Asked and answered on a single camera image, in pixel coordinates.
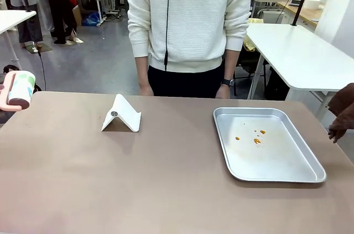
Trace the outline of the person's left hand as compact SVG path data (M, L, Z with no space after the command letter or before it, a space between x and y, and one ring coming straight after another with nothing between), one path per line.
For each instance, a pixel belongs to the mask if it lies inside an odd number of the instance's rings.
M216 93L216 98L230 99L230 87L222 84Z

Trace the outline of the person's right hand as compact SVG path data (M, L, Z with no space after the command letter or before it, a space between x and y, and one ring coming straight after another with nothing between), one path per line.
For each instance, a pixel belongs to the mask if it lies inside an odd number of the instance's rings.
M139 94L141 96L154 96L150 84L139 84Z

